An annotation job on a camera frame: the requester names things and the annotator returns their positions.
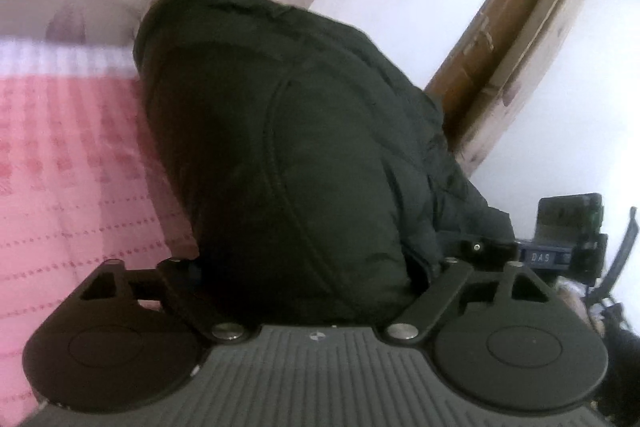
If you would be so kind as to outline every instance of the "red checkered cloth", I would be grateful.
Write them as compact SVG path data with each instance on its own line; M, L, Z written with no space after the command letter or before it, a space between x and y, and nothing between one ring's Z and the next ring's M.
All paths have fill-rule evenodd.
M196 252L131 50L0 40L0 426L36 406L25 342L98 264Z

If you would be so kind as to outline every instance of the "pink bedsheet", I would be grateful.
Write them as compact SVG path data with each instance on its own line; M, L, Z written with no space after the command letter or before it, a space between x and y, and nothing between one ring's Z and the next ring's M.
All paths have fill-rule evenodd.
M130 50L0 41L0 426L36 406L25 341L104 259L194 256Z

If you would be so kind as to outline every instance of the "silver screw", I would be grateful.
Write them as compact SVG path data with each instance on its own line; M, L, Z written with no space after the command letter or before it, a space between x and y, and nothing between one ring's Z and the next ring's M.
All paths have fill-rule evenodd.
M418 328L411 324L391 324L386 328L386 334L397 341L410 341L418 336Z
M244 328L240 324L226 322L213 326L211 334L221 341L234 341L244 335Z

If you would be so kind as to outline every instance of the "crosshair logo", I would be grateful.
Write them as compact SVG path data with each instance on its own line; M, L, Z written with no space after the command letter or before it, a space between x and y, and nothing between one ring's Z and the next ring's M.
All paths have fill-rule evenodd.
M325 340L326 335L324 333L322 333L322 331L314 331L313 333L311 333L309 335L309 338L312 341L320 342L320 341L324 341Z

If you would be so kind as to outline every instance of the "gray ribbed surface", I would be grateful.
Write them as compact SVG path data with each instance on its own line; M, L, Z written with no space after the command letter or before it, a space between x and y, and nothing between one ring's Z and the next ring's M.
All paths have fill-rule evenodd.
M426 427L608 425L588 407L542 418L485 411L442 384L415 349L369 328L265 327L217 347L176 393L111 415L47 406L23 427Z

